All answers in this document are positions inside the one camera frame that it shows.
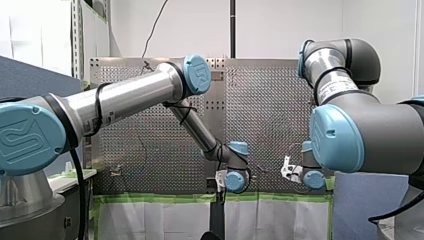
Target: metal stand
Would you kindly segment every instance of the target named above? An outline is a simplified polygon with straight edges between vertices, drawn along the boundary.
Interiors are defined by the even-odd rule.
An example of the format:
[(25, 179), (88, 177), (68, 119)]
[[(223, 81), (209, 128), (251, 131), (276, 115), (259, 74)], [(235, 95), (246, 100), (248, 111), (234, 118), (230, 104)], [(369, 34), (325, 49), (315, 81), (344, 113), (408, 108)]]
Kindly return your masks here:
[(215, 233), (221, 240), (225, 240), (225, 212), (224, 204), (220, 203), (217, 195), (215, 202), (211, 203), (209, 214), (209, 230)]
[(65, 239), (64, 197), (56, 195), (51, 207), (0, 223), (1, 239)]

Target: perforated metal panel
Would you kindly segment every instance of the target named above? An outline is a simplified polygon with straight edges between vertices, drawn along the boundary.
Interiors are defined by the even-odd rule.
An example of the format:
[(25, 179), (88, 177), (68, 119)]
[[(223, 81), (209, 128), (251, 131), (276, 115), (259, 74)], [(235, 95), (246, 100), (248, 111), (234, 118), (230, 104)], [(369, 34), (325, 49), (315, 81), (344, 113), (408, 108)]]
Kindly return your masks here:
[(307, 190), (281, 177), (286, 154), (301, 161), (308, 138), (312, 91), (297, 77), (294, 60), (226, 62), (227, 141), (249, 143), (249, 165), (257, 181), (250, 190)]
[[(161, 62), (145, 60), (152, 68)], [(149, 72), (142, 59), (92, 59), (91, 64), (95, 83), (118, 82)], [(189, 99), (202, 117), (203, 96)], [(162, 105), (104, 128), (98, 141), (93, 157), (101, 158), (103, 169), (95, 179), (97, 194), (205, 192), (200, 150)]]
[[(172, 61), (146, 60), (152, 67)], [(280, 174), (285, 154), (294, 163), (301, 161), (299, 144), (308, 137), (312, 91), (297, 77), (297, 61), (219, 60), (217, 68), (217, 59), (209, 59), (214, 82), (204, 96), (191, 98), (193, 106), (221, 140), (249, 143), (249, 164), (256, 176), (250, 191), (304, 192), (305, 187)], [(148, 71), (145, 65), (143, 59), (93, 59), (91, 80), (122, 81)], [(105, 128), (93, 140), (93, 161), (103, 166), (95, 191), (204, 193), (205, 179), (215, 166), (199, 153), (168, 109), (152, 107)], [(121, 175), (112, 176), (110, 170), (118, 165)]]

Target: wire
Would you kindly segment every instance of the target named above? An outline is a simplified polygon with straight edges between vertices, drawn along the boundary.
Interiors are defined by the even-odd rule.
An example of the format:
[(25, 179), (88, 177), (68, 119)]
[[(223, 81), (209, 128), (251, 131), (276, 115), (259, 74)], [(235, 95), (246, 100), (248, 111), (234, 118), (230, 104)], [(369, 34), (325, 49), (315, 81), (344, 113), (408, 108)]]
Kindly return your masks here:
[(150, 36), (147, 38), (146, 46), (144, 47), (144, 52), (143, 52), (143, 55), (141, 55), (141, 58), (144, 58), (144, 56), (146, 55), (147, 48), (148, 48), (148, 46), (149, 46), (149, 41), (150, 41), (150, 39), (152, 38), (153, 33), (155, 32), (156, 24), (158, 23), (159, 18), (160, 18), (160, 16), (162, 15), (162, 11), (163, 11), (163, 9), (165, 8), (165, 6), (166, 6), (166, 4), (168, 3), (168, 1), (169, 1), (169, 0), (165, 0), (165, 1), (163, 2), (163, 4), (162, 4), (162, 7), (161, 7), (161, 9), (160, 9), (160, 11), (159, 11), (159, 14), (158, 14), (158, 16), (156, 17), (155, 23), (153, 24), (152, 31), (150, 32)]
[(145, 165), (147, 164), (147, 160), (148, 160), (148, 156), (149, 156), (149, 155), (147, 154), (147, 147), (146, 147), (146, 145), (144, 144), (143, 140), (141, 139), (140, 133), (139, 133), (138, 129), (136, 128), (135, 124), (134, 124), (134, 118), (130, 118), (130, 119), (129, 119), (129, 121), (128, 121), (128, 124), (131, 124), (131, 125), (129, 126), (129, 128), (130, 128), (130, 129), (131, 129), (131, 128), (133, 128), (134, 132), (136, 133), (137, 140), (140, 142), (140, 145), (141, 145), (141, 147), (142, 147), (142, 148), (143, 148), (143, 150), (144, 150), (143, 168), (142, 168), (142, 170), (141, 170), (141, 171), (143, 171), (143, 170), (144, 170)]
[(414, 199), (412, 199), (410, 202), (408, 202), (407, 204), (403, 205), (402, 207), (399, 207), (398, 209), (383, 214), (383, 215), (379, 215), (379, 216), (375, 216), (375, 217), (370, 217), (368, 218), (368, 221), (370, 223), (373, 224), (378, 224), (379, 220), (383, 220), (383, 219), (387, 219), (387, 218), (391, 218), (394, 217), (396, 215), (399, 215), (407, 210), (409, 210), (410, 208), (412, 208), (413, 206), (417, 205), (418, 203), (420, 203), (422, 200), (424, 199), (424, 191), (421, 192), (420, 194), (418, 194), (418, 196), (416, 196)]
[(180, 126), (183, 125), (184, 121), (187, 119), (188, 115), (190, 115), (191, 110), (197, 112), (197, 108), (192, 107), (192, 104), (190, 103), (190, 106), (178, 106), (178, 102), (176, 103), (162, 103), (162, 105), (166, 108), (173, 107), (173, 108), (179, 108), (179, 109), (188, 109), (187, 113), (184, 115), (184, 117), (180, 121)]
[(72, 161), (74, 162), (75, 170), (77, 172), (77, 180), (79, 187), (80, 224), (78, 230), (78, 240), (84, 240), (86, 225), (85, 222), (87, 218), (84, 175), (82, 172), (82, 167), (77, 152), (75, 151), (75, 149), (71, 149), (69, 152), (71, 153)]
[(26, 98), (24, 97), (5, 97), (5, 98), (0, 98), (0, 103), (5, 103), (5, 102), (19, 102), (22, 100), (25, 100)]
[(97, 116), (97, 122), (95, 124), (96, 126), (94, 126), (92, 133), (85, 135), (84, 137), (92, 137), (96, 135), (100, 131), (100, 128), (102, 127), (103, 115), (102, 115), (102, 105), (100, 104), (100, 92), (102, 91), (104, 87), (106, 87), (109, 84), (111, 83), (102, 83), (96, 90), (96, 100), (94, 102), (94, 108), (96, 109), (96, 116)]

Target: industrial robot arm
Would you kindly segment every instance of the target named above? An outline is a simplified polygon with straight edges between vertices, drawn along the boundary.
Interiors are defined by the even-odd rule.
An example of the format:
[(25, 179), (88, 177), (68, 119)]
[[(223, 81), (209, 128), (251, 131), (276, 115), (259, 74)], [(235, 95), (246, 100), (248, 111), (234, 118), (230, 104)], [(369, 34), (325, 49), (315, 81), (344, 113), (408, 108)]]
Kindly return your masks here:
[[(242, 157), (246, 153), (218, 144), (183, 100), (205, 93), (210, 82), (207, 63), (193, 55), (176, 63), (161, 63), (152, 73), (69, 97), (47, 94), (0, 104), (0, 173), (20, 176), (42, 170), (60, 154), (76, 148), (83, 136), (164, 103), (178, 119), (185, 118), (184, 127), (207, 159), (228, 163), (232, 169), (227, 175), (229, 190), (239, 192), (248, 182), (247, 162)], [(218, 149), (222, 158), (217, 157)]]
[(317, 105), (310, 120), (311, 141), (304, 143), (315, 166), (409, 175), (410, 183), (424, 174), (424, 99), (381, 104), (369, 91), (379, 81), (380, 62), (368, 43), (307, 41), (299, 75), (313, 87)]

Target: light blue joint cap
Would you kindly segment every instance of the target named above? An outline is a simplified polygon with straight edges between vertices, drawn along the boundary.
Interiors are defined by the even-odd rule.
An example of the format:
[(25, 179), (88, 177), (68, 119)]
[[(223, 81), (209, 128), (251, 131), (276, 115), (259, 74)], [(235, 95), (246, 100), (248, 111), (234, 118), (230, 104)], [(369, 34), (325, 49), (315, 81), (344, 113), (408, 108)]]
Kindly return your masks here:
[(42, 170), (64, 151), (65, 129), (50, 111), (26, 103), (0, 104), (0, 172), (20, 176)]
[(231, 141), (228, 147), (239, 154), (249, 155), (249, 149), (246, 142)]
[(357, 172), (364, 163), (361, 133), (341, 108), (326, 104), (313, 110), (309, 125), (312, 151), (324, 168)]
[(304, 141), (302, 143), (302, 152), (309, 152), (309, 151), (312, 151), (312, 142)]
[(229, 172), (225, 177), (225, 187), (233, 193), (240, 193), (244, 189), (244, 178), (238, 172)]
[(212, 74), (209, 65), (199, 55), (189, 55), (184, 59), (184, 78), (190, 92), (200, 95), (211, 86)]
[(303, 176), (303, 183), (312, 189), (321, 189), (325, 186), (325, 177), (319, 171), (309, 171)]

